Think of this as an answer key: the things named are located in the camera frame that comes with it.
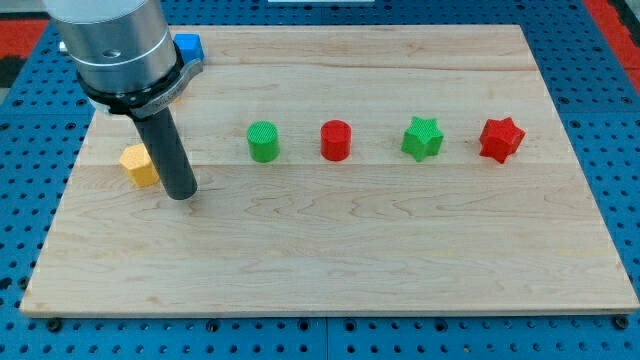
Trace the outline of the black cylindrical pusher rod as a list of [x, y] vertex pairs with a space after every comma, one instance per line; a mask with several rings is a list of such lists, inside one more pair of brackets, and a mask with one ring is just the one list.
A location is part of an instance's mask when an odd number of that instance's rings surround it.
[[133, 117], [136, 130], [159, 179], [174, 200], [185, 200], [197, 191], [197, 181], [168, 108], [148, 117]]

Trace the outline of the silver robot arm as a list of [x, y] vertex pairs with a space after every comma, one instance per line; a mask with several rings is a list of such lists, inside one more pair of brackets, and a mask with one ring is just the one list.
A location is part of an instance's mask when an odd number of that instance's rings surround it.
[[197, 181], [169, 105], [204, 68], [185, 60], [157, 0], [46, 0], [78, 83], [113, 115], [132, 119], [159, 179], [174, 200]]

